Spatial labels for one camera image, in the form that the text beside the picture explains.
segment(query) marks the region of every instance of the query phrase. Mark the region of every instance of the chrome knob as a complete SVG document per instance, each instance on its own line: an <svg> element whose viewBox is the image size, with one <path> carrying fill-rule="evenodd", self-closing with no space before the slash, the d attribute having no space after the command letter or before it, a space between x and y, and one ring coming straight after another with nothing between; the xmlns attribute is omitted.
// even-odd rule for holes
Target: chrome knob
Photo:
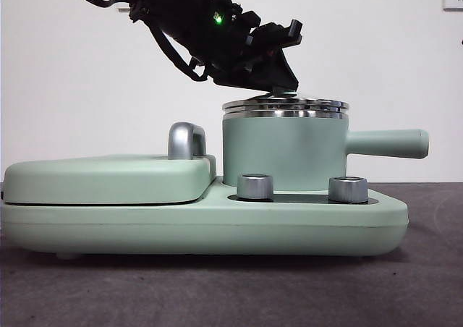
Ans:
<svg viewBox="0 0 463 327"><path fill-rule="evenodd" d="M237 196L251 200L273 199L273 177L263 174L240 175Z"/></svg>
<svg viewBox="0 0 463 327"><path fill-rule="evenodd" d="M332 177L328 198L341 203L365 203L368 201L368 182L362 177Z"/></svg>

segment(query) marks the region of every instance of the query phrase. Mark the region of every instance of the mint green base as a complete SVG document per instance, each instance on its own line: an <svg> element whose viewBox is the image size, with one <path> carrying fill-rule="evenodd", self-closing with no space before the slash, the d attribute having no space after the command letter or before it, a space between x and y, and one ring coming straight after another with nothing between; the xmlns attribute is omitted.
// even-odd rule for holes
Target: mint green base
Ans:
<svg viewBox="0 0 463 327"><path fill-rule="evenodd" d="M216 181L184 205L3 204L9 240L41 252L124 254L380 255L397 247L407 206L378 192L372 205L246 203Z"/></svg>

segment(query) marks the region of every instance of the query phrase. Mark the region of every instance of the silver handle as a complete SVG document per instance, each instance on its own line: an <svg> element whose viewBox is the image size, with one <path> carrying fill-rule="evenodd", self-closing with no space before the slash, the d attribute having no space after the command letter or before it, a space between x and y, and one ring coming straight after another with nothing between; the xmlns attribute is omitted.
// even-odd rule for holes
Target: silver handle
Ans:
<svg viewBox="0 0 463 327"><path fill-rule="evenodd" d="M193 159L205 156L205 133L193 123L178 122L169 131L169 159Z"/></svg>

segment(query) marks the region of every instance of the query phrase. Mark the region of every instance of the gray surface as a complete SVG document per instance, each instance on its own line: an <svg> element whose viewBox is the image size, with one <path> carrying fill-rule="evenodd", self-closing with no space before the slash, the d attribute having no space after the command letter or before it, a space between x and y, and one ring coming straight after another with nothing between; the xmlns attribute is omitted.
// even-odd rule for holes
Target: gray surface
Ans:
<svg viewBox="0 0 463 327"><path fill-rule="evenodd" d="M463 184L372 184L409 204L375 258L89 255L2 239L3 327L462 326Z"/></svg>

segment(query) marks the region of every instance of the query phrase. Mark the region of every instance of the metal rim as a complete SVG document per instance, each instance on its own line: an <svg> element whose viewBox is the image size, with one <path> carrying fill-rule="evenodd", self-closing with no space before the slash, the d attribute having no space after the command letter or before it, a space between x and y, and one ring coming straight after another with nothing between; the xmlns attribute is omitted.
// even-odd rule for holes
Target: metal rim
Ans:
<svg viewBox="0 0 463 327"><path fill-rule="evenodd" d="M274 110L274 111L238 111L224 114L224 119L238 119L250 117L291 117L291 118L322 118L322 119L348 119L347 114L330 111L312 110Z"/></svg>
<svg viewBox="0 0 463 327"><path fill-rule="evenodd" d="M312 98L251 98L245 101L231 101L222 106L223 110L234 108L237 106L251 105L282 105L282 104L298 104L306 106L330 106L340 109L348 109L349 104L343 101L332 101L329 99L312 99Z"/></svg>
<svg viewBox="0 0 463 327"><path fill-rule="evenodd" d="M299 117L347 119L349 104L329 99L251 98L222 106L224 119L249 117Z"/></svg>

